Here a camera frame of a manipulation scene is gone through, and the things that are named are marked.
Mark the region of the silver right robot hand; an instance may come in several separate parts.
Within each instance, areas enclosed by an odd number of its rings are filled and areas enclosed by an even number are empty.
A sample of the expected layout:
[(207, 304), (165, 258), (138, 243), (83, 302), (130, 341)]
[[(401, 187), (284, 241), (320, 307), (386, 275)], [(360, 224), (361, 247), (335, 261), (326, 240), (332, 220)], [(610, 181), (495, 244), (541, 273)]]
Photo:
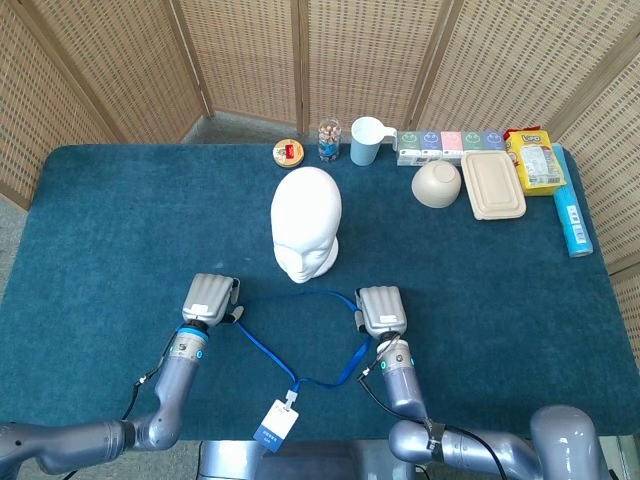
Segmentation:
[(359, 288), (355, 292), (357, 330), (380, 339), (387, 332), (404, 334), (407, 317), (397, 286)]

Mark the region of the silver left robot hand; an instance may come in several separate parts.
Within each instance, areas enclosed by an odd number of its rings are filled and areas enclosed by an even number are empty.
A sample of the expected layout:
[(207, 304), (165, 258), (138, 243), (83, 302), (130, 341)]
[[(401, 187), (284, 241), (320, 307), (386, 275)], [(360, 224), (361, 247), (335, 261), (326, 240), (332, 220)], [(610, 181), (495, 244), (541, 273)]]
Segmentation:
[(182, 307), (186, 322), (199, 321), (208, 327), (235, 323), (244, 313), (238, 304), (240, 280), (218, 274), (194, 276)]

